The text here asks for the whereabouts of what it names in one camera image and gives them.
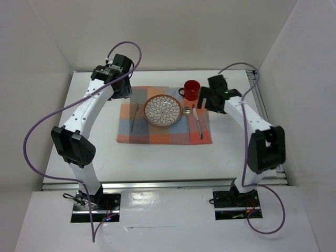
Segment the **silver spoon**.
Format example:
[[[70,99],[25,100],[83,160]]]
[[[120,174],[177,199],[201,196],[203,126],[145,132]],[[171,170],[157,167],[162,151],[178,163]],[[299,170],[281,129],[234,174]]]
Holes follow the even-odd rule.
[[[186,117],[186,123],[187,123],[187,134],[188,134],[188,141],[190,142],[190,126],[189,126],[189,120],[188,117],[191,115],[192,111],[189,107],[184,107],[182,109],[182,114]]]

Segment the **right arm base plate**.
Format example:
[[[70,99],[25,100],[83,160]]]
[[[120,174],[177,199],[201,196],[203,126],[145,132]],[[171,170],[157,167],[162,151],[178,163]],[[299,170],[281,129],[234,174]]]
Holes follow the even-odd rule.
[[[250,213],[250,218],[263,218],[256,190],[237,201],[233,200],[229,191],[214,191],[213,198],[209,199],[208,202],[214,206],[217,221],[246,219]]]

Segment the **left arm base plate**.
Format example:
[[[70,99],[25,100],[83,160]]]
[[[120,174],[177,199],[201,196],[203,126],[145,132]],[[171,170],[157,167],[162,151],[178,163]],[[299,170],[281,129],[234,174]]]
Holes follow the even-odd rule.
[[[89,223],[89,204],[77,192],[74,196],[64,193],[63,198],[73,200],[71,223]],[[103,194],[102,200],[96,204],[92,203],[92,219],[99,223],[105,218],[105,222],[119,222],[120,220],[121,193]]]

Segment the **checkered orange grey cloth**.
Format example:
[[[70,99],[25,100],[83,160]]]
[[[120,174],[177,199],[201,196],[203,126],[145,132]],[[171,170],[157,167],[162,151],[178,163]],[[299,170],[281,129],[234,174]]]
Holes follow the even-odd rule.
[[[200,139],[197,122],[193,115],[181,115],[177,122],[169,126],[156,126],[147,121],[144,116],[144,105],[152,97],[168,95],[179,101],[181,107],[195,105],[178,93],[178,88],[140,86],[132,88],[132,97],[122,101],[117,134],[118,143],[132,144],[177,144],[200,145],[211,144],[211,129],[209,114],[206,109],[198,109],[197,115],[203,131]]]

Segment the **silver fork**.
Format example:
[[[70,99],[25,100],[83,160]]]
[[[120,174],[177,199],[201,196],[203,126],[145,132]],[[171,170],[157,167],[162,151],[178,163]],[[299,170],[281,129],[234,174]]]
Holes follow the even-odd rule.
[[[133,127],[134,127],[134,120],[135,120],[135,117],[136,117],[136,114],[139,110],[139,104],[138,102],[135,102],[135,104],[132,105],[131,107],[131,117],[130,117],[130,132],[133,131]]]

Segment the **red enamel mug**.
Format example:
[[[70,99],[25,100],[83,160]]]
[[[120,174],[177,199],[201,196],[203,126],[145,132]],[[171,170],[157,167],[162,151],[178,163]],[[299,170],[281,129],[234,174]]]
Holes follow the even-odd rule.
[[[182,88],[179,88],[179,95],[189,101],[195,101],[199,97],[201,86],[196,80],[188,80]]]

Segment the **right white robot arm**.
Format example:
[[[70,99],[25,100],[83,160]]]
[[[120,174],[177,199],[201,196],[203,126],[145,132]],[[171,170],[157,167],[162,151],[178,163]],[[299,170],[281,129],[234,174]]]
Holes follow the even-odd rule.
[[[228,199],[235,206],[242,205],[266,176],[286,160],[285,131],[259,116],[245,102],[245,94],[228,89],[223,75],[208,78],[208,87],[201,87],[197,107],[205,101],[205,109],[231,116],[243,129],[245,158],[241,176],[230,185]]]

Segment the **silver knife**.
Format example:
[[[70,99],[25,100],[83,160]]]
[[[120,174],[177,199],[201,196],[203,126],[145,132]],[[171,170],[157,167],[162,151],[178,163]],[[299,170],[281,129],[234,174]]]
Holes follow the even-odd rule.
[[[203,130],[202,130],[202,127],[201,127],[201,123],[200,123],[195,105],[192,106],[192,112],[193,112],[193,116],[195,117],[195,120],[196,120],[198,132],[199,132],[199,137],[202,140],[204,138],[203,137]]]

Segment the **floral patterned plate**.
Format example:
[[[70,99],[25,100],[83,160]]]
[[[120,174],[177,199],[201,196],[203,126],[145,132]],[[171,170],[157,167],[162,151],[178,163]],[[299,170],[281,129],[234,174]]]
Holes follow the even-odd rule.
[[[146,101],[143,114],[149,124],[157,127],[167,127],[180,119],[182,106],[175,97],[159,94]]]

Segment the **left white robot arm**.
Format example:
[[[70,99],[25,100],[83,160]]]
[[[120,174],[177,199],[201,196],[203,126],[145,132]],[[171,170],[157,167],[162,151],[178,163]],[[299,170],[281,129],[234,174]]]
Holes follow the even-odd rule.
[[[62,125],[53,127],[51,137],[57,153],[71,167],[79,180],[79,195],[91,209],[103,205],[103,188],[93,168],[96,147],[89,141],[92,126],[105,103],[112,99],[132,96],[129,77],[109,83],[123,76],[134,63],[124,55],[116,54],[112,63],[97,66],[91,75],[85,101]]]

